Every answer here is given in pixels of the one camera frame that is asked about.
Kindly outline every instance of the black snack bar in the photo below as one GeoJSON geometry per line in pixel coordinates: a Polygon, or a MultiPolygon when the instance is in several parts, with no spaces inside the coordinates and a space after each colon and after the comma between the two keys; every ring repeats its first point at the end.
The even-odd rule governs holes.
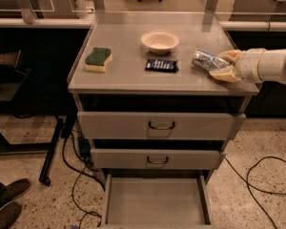
{"type": "Polygon", "coordinates": [[[177,61],[169,59],[148,59],[145,70],[163,73],[176,73],[179,71],[177,61]]]}

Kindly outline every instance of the floor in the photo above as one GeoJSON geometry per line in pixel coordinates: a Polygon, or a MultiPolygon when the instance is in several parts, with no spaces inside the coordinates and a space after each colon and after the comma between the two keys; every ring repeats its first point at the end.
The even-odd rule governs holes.
{"type": "MultiPolygon", "coordinates": [[[[177,8],[169,3],[172,0],[163,0],[162,3],[154,0],[142,3],[137,3],[136,0],[107,1],[108,10],[129,10],[129,5],[132,5],[133,10],[136,10],[135,6],[149,6],[149,10],[177,8]]],[[[233,0],[221,1],[223,10],[229,10],[233,4],[233,0]]],[[[194,10],[201,10],[204,2],[205,0],[193,2],[194,10]]],[[[188,8],[179,4],[180,7],[176,10],[188,8]]],[[[51,141],[55,123],[53,116],[17,118],[0,115],[0,132],[10,143],[48,142],[51,141]]],[[[75,125],[70,138],[59,138],[51,165],[50,186],[38,180],[46,154],[0,156],[1,182],[9,184],[22,177],[31,180],[30,190],[17,200],[23,210],[12,229],[76,229],[79,226],[93,228],[98,225],[99,218],[87,215],[86,212],[102,214],[104,191],[94,179],[80,173],[84,171],[87,175],[100,179],[102,176],[101,173],[86,168],[76,155],[79,136],[81,134],[75,125]]],[[[286,194],[286,163],[277,159],[286,161],[286,119],[246,119],[226,151],[227,160],[244,178],[259,160],[271,156],[272,158],[263,159],[252,170],[249,175],[250,184],[262,190],[286,194]]],[[[207,185],[213,226],[217,229],[275,228],[250,195],[246,183],[227,160],[222,162],[207,185]]],[[[276,228],[286,229],[286,196],[269,195],[254,188],[251,190],[276,228]]]]}

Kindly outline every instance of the drawer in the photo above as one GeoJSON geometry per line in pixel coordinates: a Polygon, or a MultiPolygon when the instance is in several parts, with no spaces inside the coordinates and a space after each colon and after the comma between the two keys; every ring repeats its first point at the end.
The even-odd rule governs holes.
{"type": "Polygon", "coordinates": [[[211,229],[204,177],[107,175],[102,226],[211,229]]]}
{"type": "Polygon", "coordinates": [[[95,168],[213,170],[225,153],[201,150],[91,150],[95,168]]]}
{"type": "Polygon", "coordinates": [[[244,114],[79,112],[86,139],[233,139],[244,114]]]}

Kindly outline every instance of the green scouring pad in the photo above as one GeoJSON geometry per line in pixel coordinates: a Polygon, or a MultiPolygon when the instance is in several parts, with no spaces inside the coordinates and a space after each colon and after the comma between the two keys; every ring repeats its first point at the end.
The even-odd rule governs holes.
{"type": "Polygon", "coordinates": [[[107,48],[93,48],[85,59],[86,71],[102,72],[106,71],[107,65],[112,61],[112,51],[107,48]]]}

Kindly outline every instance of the bowl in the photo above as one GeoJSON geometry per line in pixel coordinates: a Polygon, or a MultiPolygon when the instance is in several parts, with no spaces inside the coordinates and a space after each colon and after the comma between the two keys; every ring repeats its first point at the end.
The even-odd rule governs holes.
{"type": "Polygon", "coordinates": [[[179,44],[180,38],[170,31],[155,30],[144,33],[141,42],[149,48],[150,52],[165,54],[179,44]]]}

